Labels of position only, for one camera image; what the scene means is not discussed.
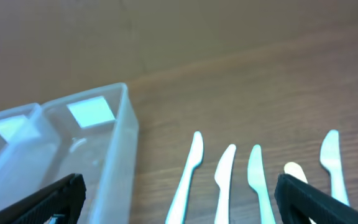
table surface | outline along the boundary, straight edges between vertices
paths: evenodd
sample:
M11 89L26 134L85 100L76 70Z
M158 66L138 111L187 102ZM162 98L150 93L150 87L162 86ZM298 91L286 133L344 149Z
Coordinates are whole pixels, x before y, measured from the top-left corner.
M237 146L231 223L260 223L257 194L247 183L252 147L262 146L273 197L286 162L299 163L309 183L330 194L319 163L330 129L341 135L351 206L358 210L358 24L241 54L142 76L128 82L140 123L131 223L163 223L178 187L193 133L204 139L204 161L191 183L186 223L212 223L219 188L216 166Z

transparent plastic tray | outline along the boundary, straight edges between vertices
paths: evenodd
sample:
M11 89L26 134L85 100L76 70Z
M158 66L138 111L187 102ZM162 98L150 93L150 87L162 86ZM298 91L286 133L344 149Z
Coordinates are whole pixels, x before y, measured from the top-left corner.
M127 223L138 132L123 83L45 103L0 166L0 209L75 172L87 188L78 223Z

knife handle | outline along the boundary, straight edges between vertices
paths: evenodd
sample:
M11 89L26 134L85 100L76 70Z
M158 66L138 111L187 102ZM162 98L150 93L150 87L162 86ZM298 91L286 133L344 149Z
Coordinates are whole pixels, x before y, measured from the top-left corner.
M188 164L186 164L179 182L177 192L175 193L171 207L169 208L167 219L165 219L165 224L184 223L191 176L193 174L193 171L194 167L188 167Z
M261 190L258 193L260 222L261 224L275 224L272 206L270 204L269 193L267 190Z
M230 189L220 190L218 208L216 209L215 215L215 224L229 224L229 197Z
M349 199L347 198L342 169L332 170L330 176L331 176L331 195L336 200L349 206Z

plastic knife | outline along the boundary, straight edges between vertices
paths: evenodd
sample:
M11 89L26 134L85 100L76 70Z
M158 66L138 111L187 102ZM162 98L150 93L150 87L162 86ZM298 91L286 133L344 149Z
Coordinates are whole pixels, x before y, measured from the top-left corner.
M235 154L236 146L234 144L229 145L224 151L216 168L215 181L220 188L220 192L215 224L229 224L230 183Z
M186 207L191 183L191 177L194 170L203 161L204 143L203 137L199 131L196 131L191 143L190 152L187 157L186 165L179 182L175 196L173 197L171 207L169 208L165 224L182 224L185 221Z
M260 221L262 224L275 224L269 192L267 191L264 165L262 161L262 148L255 145L248 161L248 184L258 194Z
M331 196L349 206L342 172L339 131L330 130L321 145L320 163L331 176Z
M284 166L284 173L290 174L302 180L303 182L308 183L308 180L306 179L306 175L303 172L302 167L296 162L287 162ZM309 219L311 224L316 224L311 218Z

white plastic knife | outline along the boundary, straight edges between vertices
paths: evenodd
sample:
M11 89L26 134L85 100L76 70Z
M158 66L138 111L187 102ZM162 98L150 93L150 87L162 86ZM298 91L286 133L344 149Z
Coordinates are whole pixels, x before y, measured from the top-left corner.
M320 163L331 176L331 196L349 206L342 172L339 132L330 130L321 145Z
M193 142L191 143L189 156L187 157L177 192L173 197L171 207L169 208L167 218L165 219L165 224L184 223L191 177L193 176L194 170L203 161L203 155L203 137L199 131L196 131L193 136Z
M287 162L284 166L284 172L302 180L305 183L308 183L302 167L296 162ZM309 219L311 224L316 224L311 218Z
M261 224L275 224L269 192L267 191L266 186L262 149L260 145L255 145L249 156L248 184L258 194Z
M215 181L220 188L220 192L215 215L215 224L229 224L231 171L235 154L236 146L234 144L229 145L224 151L216 168Z

